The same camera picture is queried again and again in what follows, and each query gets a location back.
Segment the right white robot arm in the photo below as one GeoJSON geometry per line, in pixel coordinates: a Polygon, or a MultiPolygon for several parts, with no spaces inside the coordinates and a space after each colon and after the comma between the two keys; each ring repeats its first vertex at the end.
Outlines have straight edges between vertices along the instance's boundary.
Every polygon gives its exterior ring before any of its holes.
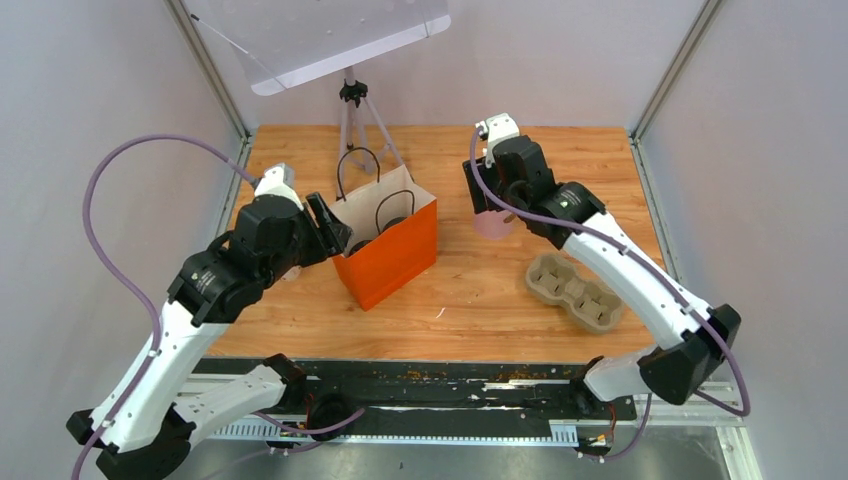
{"type": "Polygon", "coordinates": [[[482,156],[471,135],[462,167],[475,213],[508,212],[561,255],[588,267],[633,311],[652,346],[599,356],[571,382],[571,403],[596,417],[611,401],[654,394],[672,405],[700,397],[738,416],[750,394],[732,351],[741,326],[730,305],[715,306],[680,285],[623,231],[605,205],[578,182],[558,182],[540,145],[526,135],[500,140],[482,156]]]}

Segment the pink straw holder cup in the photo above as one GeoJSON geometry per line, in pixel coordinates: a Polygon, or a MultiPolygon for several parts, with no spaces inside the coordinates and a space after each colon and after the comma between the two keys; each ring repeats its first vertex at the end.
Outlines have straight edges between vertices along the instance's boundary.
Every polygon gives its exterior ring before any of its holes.
{"type": "Polygon", "coordinates": [[[514,215],[508,211],[486,211],[473,217],[472,227],[483,238],[499,240],[512,232],[513,221],[514,215]]]}

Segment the orange paper bag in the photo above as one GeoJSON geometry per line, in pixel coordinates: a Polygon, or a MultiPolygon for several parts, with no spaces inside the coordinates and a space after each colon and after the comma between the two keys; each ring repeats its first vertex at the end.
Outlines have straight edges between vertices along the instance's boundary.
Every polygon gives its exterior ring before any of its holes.
{"type": "Polygon", "coordinates": [[[347,192],[342,176],[348,156],[338,161],[337,201],[330,209],[353,229],[353,237],[333,263],[342,283],[361,309],[368,311],[435,263],[437,199],[415,182],[406,166],[383,174],[379,163],[375,180],[347,192]],[[406,220],[383,232],[383,226],[398,216],[406,220]],[[370,243],[348,257],[362,240],[370,243]]]}

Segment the black cup lid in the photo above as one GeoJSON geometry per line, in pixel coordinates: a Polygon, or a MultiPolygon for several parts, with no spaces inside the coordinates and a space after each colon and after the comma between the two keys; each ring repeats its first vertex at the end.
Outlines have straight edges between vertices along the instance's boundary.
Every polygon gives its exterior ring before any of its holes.
{"type": "Polygon", "coordinates": [[[360,241],[360,242],[356,243],[356,244],[355,244],[355,245],[354,245],[354,246],[350,249],[350,251],[347,253],[347,256],[348,256],[348,257],[351,257],[351,256],[355,255],[357,252],[359,252],[359,251],[360,251],[360,250],[362,250],[364,247],[366,247],[369,243],[370,243],[370,240],[362,240],[362,241],[360,241]]]}
{"type": "Polygon", "coordinates": [[[398,216],[398,217],[393,218],[392,220],[388,221],[383,226],[383,232],[385,232],[386,230],[390,229],[393,226],[396,226],[396,225],[402,223],[404,220],[406,220],[405,216],[398,216]]]}

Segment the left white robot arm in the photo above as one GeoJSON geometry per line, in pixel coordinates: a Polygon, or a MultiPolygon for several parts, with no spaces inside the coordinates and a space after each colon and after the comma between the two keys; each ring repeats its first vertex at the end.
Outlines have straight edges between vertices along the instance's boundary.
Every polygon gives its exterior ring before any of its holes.
{"type": "Polygon", "coordinates": [[[298,411],[305,372],[286,356],[264,359],[249,373],[188,399],[178,392],[209,346],[264,292],[295,267],[341,254],[352,235],[323,198],[305,203],[282,194],[256,196],[233,229],[190,256],[155,311],[154,330],[136,365],[100,406],[75,412],[67,429],[97,448],[109,479],[163,479],[212,433],[276,407],[298,411]]]}

